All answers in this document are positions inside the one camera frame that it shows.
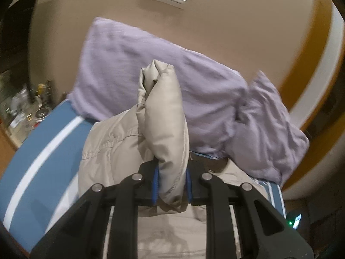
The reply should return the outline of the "lavender pillow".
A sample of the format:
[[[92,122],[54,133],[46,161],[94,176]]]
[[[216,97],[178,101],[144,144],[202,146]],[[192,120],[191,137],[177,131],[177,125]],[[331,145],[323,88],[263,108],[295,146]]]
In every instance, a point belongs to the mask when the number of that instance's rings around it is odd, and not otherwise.
[[[137,104],[140,72],[158,60],[174,67],[188,124],[190,149],[231,157],[237,110],[248,85],[239,72],[127,24],[97,17],[68,94],[75,111],[97,121]]]

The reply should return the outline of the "black device with green light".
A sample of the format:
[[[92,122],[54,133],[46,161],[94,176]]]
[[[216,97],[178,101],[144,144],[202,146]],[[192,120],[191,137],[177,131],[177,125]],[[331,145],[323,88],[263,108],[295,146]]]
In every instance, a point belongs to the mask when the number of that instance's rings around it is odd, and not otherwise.
[[[287,222],[294,230],[306,233],[310,228],[310,217],[307,209],[292,209],[287,213]]]

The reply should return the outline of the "lavender crumpled duvet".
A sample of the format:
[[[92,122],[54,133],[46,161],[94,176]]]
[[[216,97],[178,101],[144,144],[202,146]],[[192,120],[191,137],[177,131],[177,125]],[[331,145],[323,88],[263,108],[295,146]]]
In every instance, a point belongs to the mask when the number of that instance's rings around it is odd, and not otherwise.
[[[259,71],[236,112],[234,135],[225,149],[252,177],[283,185],[309,148],[306,135],[292,122],[280,94]]]

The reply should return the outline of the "blue white-striped bed sheet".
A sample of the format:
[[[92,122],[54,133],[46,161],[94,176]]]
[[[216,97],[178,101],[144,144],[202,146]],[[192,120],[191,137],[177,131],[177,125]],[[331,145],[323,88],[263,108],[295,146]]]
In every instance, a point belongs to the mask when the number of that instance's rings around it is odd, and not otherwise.
[[[1,178],[1,221],[26,251],[78,199],[82,150],[94,121],[58,105],[19,147]],[[204,258],[206,209],[151,216],[139,210],[140,258]]]

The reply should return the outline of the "beige puffer jacket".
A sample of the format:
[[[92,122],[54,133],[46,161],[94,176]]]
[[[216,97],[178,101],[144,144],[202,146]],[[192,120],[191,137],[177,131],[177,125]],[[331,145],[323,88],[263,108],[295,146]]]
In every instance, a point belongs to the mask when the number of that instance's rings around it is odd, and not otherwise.
[[[149,161],[158,163],[158,198],[153,206],[137,207],[137,258],[141,208],[155,216],[181,213],[192,206],[186,190],[190,141],[180,85],[173,66],[157,60],[140,72],[137,104],[94,124],[88,134],[78,171],[80,197],[96,183],[120,184]],[[217,177],[235,186],[250,183],[234,167]]]

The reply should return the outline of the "cluttered bedside shelf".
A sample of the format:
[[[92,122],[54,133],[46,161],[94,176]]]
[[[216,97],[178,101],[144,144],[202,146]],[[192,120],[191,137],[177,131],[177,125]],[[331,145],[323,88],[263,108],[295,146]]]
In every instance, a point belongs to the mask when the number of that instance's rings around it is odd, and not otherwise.
[[[1,73],[1,130],[15,149],[54,107],[52,81],[39,83],[30,90],[27,83],[16,87],[11,71]]]

